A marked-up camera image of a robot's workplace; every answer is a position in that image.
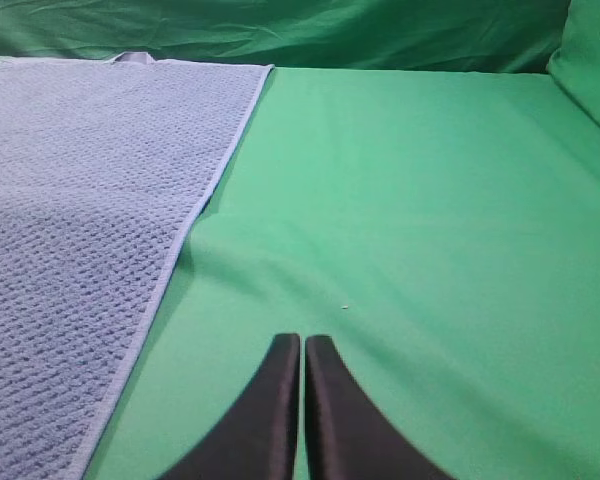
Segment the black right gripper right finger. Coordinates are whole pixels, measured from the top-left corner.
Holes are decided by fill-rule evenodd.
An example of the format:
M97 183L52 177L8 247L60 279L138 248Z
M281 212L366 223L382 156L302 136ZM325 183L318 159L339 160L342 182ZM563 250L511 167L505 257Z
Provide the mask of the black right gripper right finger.
M305 444L312 479L448 479L361 389L331 337L305 343Z

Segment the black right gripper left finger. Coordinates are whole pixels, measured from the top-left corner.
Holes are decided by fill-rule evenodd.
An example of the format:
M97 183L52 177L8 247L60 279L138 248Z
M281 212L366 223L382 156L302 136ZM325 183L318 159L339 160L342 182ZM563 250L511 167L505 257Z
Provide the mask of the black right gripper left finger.
M300 337L273 337L231 407L163 479L291 479L297 449Z

